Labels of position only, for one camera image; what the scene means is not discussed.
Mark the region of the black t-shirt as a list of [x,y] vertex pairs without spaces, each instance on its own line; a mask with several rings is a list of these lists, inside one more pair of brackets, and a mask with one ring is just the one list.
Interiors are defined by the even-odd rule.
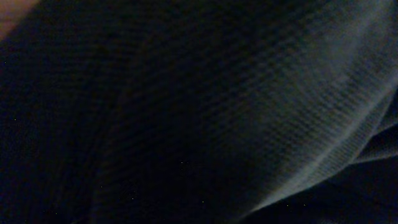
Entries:
[[396,223],[397,2],[2,1],[2,223]]

